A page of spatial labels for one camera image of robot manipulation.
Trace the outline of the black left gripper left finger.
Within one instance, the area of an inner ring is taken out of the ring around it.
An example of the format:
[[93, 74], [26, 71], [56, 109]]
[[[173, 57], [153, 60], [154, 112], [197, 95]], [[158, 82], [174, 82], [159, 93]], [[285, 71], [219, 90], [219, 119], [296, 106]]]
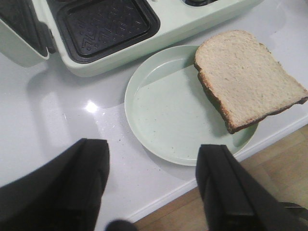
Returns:
[[105, 140], [80, 139], [0, 189], [3, 231], [92, 231], [110, 169]]

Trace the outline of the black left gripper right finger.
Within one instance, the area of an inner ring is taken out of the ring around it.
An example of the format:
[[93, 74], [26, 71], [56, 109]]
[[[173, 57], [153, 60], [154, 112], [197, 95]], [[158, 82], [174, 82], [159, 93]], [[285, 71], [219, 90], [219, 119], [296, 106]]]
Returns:
[[280, 203], [234, 158], [225, 145], [202, 144], [196, 181], [210, 231], [306, 231], [305, 209]]

